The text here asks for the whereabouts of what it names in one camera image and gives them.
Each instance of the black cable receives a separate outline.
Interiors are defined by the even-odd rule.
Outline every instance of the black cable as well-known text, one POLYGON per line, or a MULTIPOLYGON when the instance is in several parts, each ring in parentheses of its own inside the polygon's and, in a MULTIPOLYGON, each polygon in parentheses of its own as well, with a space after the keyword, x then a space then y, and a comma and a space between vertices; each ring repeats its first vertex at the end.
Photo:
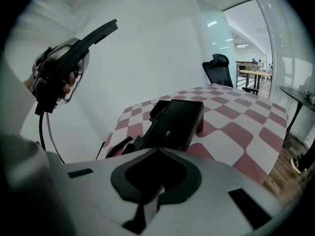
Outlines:
POLYGON ((41 112, 39 116, 39 138, 40 138, 40 143, 41 143, 42 148, 46 150, 44 137, 43 137, 43 117, 44 117, 44 112, 41 112))
POLYGON ((102 150, 102 148, 103 148, 105 142, 102 143, 102 146, 100 147, 100 149, 99 149, 99 151, 98 151, 98 154, 97 154, 97 156, 96 156, 96 160, 98 159, 98 156, 99 156, 99 154, 100 154, 100 152, 101 152, 101 150, 102 150))
POLYGON ((48 113, 46 113, 46 120, 47 120, 47 127, 48 127, 48 132, 49 132, 50 140, 51 140, 51 142, 53 143, 53 146, 54 146, 54 148, 55 148, 55 150, 56 150, 58 156, 60 157, 61 162, 64 164, 64 161, 63 161, 62 157, 60 156, 60 154, 59 154, 59 152, 58 152, 58 150, 57 150, 57 148, 56 148, 56 145, 55 145, 55 143, 54 143, 53 135, 52 135, 51 129, 50 129, 50 123, 49 123, 48 113))
POLYGON ((133 138, 131 136, 128 136, 126 139, 122 140, 120 143, 111 148, 111 150, 107 153, 105 158, 112 157, 119 149, 121 149, 125 144, 129 143, 132 140, 133 138))

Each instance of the wooden desk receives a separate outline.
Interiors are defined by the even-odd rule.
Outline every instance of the wooden desk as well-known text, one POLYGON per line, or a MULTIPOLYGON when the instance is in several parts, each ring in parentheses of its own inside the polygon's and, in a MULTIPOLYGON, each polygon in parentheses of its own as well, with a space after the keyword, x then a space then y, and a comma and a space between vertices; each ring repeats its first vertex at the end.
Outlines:
POLYGON ((249 75, 252 74, 255 76, 254 79, 254 89, 259 89, 259 82, 260 82, 260 77, 261 76, 265 76, 267 78, 271 78, 271 74, 270 73, 266 73, 266 72, 260 72, 260 71, 248 71, 248 70, 240 70, 240 73, 245 73, 246 74, 246 84, 245 87, 248 87, 248 81, 249 81, 249 75))
POLYGON ((259 67, 258 65, 254 65, 252 63, 236 63, 238 66, 250 66, 250 67, 259 67))

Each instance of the office chair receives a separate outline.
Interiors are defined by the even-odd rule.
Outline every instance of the office chair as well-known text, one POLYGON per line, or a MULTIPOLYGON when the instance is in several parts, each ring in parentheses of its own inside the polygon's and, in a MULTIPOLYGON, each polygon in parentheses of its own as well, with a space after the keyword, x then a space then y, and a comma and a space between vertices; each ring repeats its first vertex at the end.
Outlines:
MULTIPOLYGON (((229 61, 225 55, 213 54, 213 60, 210 62, 203 62, 202 67, 207 74, 211 83, 233 87, 230 72, 228 69, 229 61)), ((246 92, 258 93, 254 88, 242 88, 246 92)))

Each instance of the hand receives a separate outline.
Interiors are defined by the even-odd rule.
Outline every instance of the hand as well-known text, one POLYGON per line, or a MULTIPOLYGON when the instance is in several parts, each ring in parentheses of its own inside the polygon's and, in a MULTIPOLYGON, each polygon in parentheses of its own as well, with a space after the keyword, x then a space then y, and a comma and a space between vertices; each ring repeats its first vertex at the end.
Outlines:
POLYGON ((70 93, 70 88, 73 87, 75 83, 75 79, 78 77, 78 71, 74 70, 74 72, 71 72, 68 76, 68 83, 66 83, 63 87, 63 98, 66 98, 67 94, 70 93))
MULTIPOLYGON (((38 70, 41 74, 45 74, 45 70, 42 64, 40 65, 38 70)), ((73 85, 75 84, 75 80, 77 77, 78 77, 78 70, 75 69, 73 72, 70 73, 70 75, 68 76, 67 83, 63 86, 63 92, 64 92, 63 98, 66 98, 67 94, 70 93, 71 91, 70 88, 73 87, 73 85)), ((30 77, 26 81, 24 81, 24 85, 29 90, 31 90, 33 83, 34 83, 34 76, 31 74, 30 77)))

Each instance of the red and white checkered cloth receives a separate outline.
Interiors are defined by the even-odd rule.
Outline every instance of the red and white checkered cloth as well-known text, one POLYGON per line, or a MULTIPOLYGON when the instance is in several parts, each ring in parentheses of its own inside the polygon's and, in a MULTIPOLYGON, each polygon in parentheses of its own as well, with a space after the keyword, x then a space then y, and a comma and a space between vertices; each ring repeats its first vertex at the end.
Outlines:
MULTIPOLYGON (((150 111, 159 100, 194 100, 204 103, 204 129, 196 133, 187 153, 214 159, 263 183, 281 150, 287 114, 284 108, 242 90, 211 84, 126 108, 110 133, 99 159, 128 136, 143 136, 151 126, 150 111)), ((121 155, 124 149, 115 153, 121 155)))

